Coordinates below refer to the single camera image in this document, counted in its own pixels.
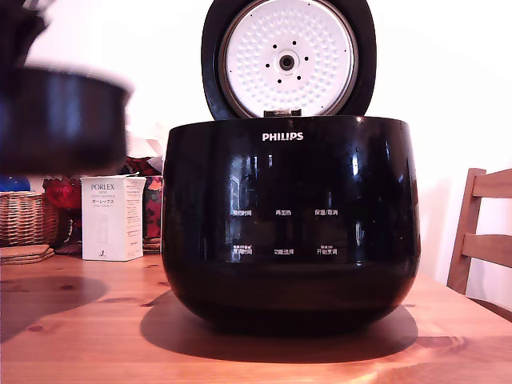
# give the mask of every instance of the button label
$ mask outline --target button label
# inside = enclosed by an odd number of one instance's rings
[[[233,246],[234,254],[253,254],[253,246]]]
[[[291,210],[276,210],[276,216],[291,216]]]
[[[315,210],[315,216],[338,216],[338,210]]]
[[[338,254],[338,249],[334,248],[333,246],[321,246],[319,249],[317,249],[317,254]]]
[[[234,210],[233,216],[237,217],[243,217],[243,216],[252,216],[253,211],[252,210]]]
[[[294,250],[274,250],[274,254],[294,254]]]

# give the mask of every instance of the white inner lid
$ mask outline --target white inner lid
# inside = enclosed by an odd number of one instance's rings
[[[358,48],[348,21],[323,0],[257,0],[228,29],[219,70],[241,117],[336,114],[354,87]]]

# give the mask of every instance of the blue object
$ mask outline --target blue object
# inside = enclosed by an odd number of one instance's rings
[[[29,179],[0,176],[0,192],[30,192]]]

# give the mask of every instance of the cork coaster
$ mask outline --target cork coaster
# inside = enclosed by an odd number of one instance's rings
[[[0,261],[0,264],[3,266],[20,266],[23,264],[35,264],[37,262],[42,262],[44,260],[47,260],[48,258],[51,258],[53,255],[55,255],[55,252],[53,250],[51,252],[46,252],[39,256],[27,256],[27,257],[15,257],[15,258],[2,258]]]
[[[144,244],[143,248],[145,250],[160,250],[160,244],[155,244],[155,245],[147,245],[147,244]]]
[[[9,246],[0,248],[0,259],[25,256],[40,256],[48,251],[50,246]]]
[[[160,245],[160,238],[144,238],[144,245],[157,244]]]

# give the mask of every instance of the tissue box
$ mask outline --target tissue box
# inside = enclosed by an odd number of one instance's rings
[[[127,262],[143,256],[142,194],[145,178],[82,180],[82,258]]]
[[[162,176],[146,176],[144,188],[144,237],[162,236]]]

